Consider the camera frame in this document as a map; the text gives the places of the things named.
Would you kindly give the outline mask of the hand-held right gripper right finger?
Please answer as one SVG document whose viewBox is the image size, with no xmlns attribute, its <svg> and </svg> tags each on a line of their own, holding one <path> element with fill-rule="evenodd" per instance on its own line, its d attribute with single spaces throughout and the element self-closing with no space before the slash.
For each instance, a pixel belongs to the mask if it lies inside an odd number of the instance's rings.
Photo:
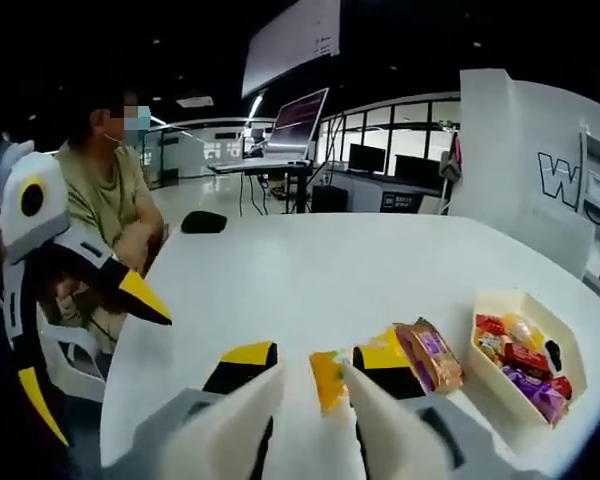
<svg viewBox="0 0 600 480">
<path fill-rule="evenodd" d="M 480 425 L 426 394 L 408 366 L 367 365 L 354 349 L 351 406 L 368 479 L 478 479 Z"/>
</svg>

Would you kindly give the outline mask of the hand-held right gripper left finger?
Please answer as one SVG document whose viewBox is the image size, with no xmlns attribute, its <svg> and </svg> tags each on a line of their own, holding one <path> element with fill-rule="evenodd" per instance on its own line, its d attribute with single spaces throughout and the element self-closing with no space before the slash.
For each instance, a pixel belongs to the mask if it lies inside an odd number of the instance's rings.
<svg viewBox="0 0 600 480">
<path fill-rule="evenodd" d="M 242 345 L 226 352 L 201 389 L 186 388 L 135 430 L 129 450 L 129 477 L 155 479 L 159 449 L 203 409 L 249 384 L 278 363 L 272 341 Z"/>
</svg>

